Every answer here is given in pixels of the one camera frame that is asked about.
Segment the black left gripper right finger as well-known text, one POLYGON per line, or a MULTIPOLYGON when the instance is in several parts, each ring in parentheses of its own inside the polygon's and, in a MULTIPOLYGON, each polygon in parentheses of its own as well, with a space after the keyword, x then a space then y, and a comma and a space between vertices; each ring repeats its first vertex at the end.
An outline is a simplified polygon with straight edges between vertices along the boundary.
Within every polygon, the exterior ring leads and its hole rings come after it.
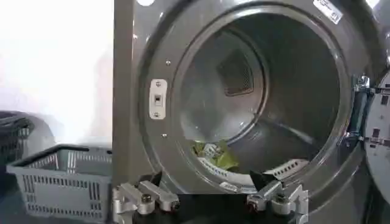
POLYGON ((270 209, 277 216, 294 215, 296 224, 309 221, 308 191, 301 184, 290 189, 275 175, 249 172, 256 192, 248 194, 246 205, 251 212, 263 212, 270 209))

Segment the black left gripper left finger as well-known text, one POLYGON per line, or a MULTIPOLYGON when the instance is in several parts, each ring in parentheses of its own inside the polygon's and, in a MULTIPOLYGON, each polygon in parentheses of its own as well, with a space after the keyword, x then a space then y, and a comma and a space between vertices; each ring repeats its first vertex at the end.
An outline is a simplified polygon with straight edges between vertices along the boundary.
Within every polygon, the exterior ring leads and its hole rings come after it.
POLYGON ((177 194, 160 187, 163 172, 142 175, 134 183, 125 182, 112 189, 113 223, 132 223, 135 213, 148 216, 155 210, 173 213, 180 209, 177 194))

